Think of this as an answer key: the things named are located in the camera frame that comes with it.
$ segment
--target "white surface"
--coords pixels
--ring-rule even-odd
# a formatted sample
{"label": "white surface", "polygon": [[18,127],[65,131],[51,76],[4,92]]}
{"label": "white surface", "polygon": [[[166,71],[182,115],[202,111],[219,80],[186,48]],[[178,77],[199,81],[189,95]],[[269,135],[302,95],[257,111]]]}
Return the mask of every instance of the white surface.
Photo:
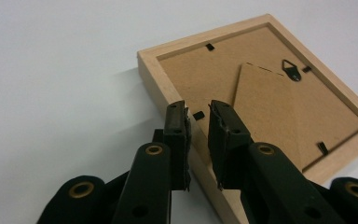
{"label": "white surface", "polygon": [[[358,1],[0,1],[0,223],[35,223],[73,177],[130,169],[163,125],[137,50],[265,13],[358,94]],[[191,188],[172,223],[220,223]]]}

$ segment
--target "frame backing board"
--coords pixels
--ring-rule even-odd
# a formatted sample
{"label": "frame backing board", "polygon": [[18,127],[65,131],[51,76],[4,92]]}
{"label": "frame backing board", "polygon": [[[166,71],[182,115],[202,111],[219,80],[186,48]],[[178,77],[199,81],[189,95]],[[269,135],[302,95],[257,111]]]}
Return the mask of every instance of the frame backing board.
{"label": "frame backing board", "polygon": [[[297,65],[300,82],[285,75],[283,59]],[[270,15],[139,51],[138,63],[162,114],[182,99],[190,113],[205,113],[192,119],[189,159],[227,223],[244,223],[246,217],[239,192],[216,187],[207,148],[212,99],[232,104],[255,141],[280,147],[317,183],[358,155],[358,97]],[[305,66],[311,71],[301,72]],[[327,145],[327,156],[318,142]]]}

